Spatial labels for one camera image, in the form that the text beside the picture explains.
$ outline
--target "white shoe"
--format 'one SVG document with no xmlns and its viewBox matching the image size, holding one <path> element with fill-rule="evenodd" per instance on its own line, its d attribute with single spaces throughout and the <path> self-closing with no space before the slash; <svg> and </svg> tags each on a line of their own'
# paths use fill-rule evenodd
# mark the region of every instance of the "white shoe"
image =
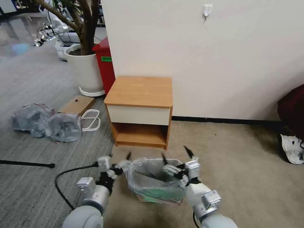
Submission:
<svg viewBox="0 0 304 228">
<path fill-rule="evenodd" d="M 278 141 L 288 160 L 295 165 L 304 163 L 304 142 L 296 136 L 278 135 Z"/>
</svg>

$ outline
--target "cardboard piece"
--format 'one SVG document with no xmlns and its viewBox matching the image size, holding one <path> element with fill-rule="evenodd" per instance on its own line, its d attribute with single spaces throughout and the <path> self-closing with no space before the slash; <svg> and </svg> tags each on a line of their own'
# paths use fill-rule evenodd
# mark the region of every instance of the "cardboard piece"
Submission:
<svg viewBox="0 0 304 228">
<path fill-rule="evenodd" d="M 85 111 L 87 111 L 88 109 L 90 109 L 92 107 L 94 102 L 95 102 L 95 99 L 92 97 L 75 96 L 65 106 L 63 106 L 58 112 L 77 113 L 80 116 L 82 116 Z"/>
</svg>

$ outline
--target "green label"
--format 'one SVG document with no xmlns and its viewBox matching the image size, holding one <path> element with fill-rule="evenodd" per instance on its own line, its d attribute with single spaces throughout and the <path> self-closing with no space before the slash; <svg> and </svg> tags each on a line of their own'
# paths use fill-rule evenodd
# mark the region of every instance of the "green label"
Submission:
<svg viewBox="0 0 304 228">
<path fill-rule="evenodd" d="M 112 57 L 102 56 L 101 61 L 103 62 L 112 62 Z"/>
</svg>

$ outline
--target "wooden nightstand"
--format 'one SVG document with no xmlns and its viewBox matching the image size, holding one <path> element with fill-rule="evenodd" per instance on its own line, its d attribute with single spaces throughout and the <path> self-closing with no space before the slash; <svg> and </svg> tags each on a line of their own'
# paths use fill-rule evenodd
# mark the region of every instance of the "wooden nightstand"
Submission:
<svg viewBox="0 0 304 228">
<path fill-rule="evenodd" d="M 115 145 L 168 148 L 172 79 L 117 77 L 106 104 Z"/>
</svg>

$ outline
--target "white wall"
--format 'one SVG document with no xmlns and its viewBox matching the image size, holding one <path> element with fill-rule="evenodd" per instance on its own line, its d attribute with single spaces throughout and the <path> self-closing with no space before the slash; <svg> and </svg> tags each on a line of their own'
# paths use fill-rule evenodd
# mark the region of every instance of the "white wall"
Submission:
<svg viewBox="0 0 304 228">
<path fill-rule="evenodd" d="M 16 11 L 16 8 L 11 0 L 0 0 L 0 7 L 4 13 L 11 13 Z"/>
<path fill-rule="evenodd" d="M 204 4 L 213 4 L 206 22 Z M 115 75 L 171 76 L 174 116 L 276 120 L 277 101 L 304 83 L 304 1 L 102 6 Z"/>
</svg>

